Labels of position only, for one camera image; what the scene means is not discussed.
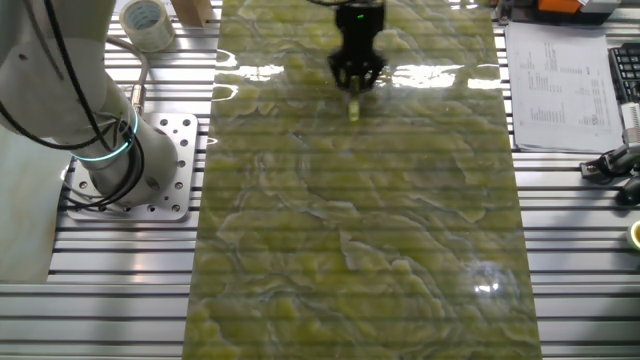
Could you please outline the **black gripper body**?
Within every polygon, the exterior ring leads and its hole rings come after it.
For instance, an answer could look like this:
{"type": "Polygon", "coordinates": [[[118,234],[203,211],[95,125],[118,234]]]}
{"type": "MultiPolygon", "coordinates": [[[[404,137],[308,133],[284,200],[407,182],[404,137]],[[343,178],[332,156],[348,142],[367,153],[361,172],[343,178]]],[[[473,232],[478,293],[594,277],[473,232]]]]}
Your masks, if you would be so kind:
{"type": "Polygon", "coordinates": [[[371,62],[376,56],[373,43],[384,28],[384,2],[350,2],[335,12],[336,27],[342,44],[335,53],[340,63],[371,62]]]}

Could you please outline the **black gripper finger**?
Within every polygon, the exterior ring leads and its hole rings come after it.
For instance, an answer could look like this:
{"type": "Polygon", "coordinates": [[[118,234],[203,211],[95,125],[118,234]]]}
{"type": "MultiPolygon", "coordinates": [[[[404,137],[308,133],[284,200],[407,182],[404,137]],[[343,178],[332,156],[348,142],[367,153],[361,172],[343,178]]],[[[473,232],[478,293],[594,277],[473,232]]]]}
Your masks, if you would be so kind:
{"type": "Polygon", "coordinates": [[[336,50],[328,58],[328,65],[336,87],[343,91],[350,90],[351,60],[343,50],[336,50]]]}
{"type": "Polygon", "coordinates": [[[377,50],[373,50],[365,57],[362,67],[362,92],[370,91],[374,88],[375,83],[386,64],[387,61],[385,57],[377,50]]]}

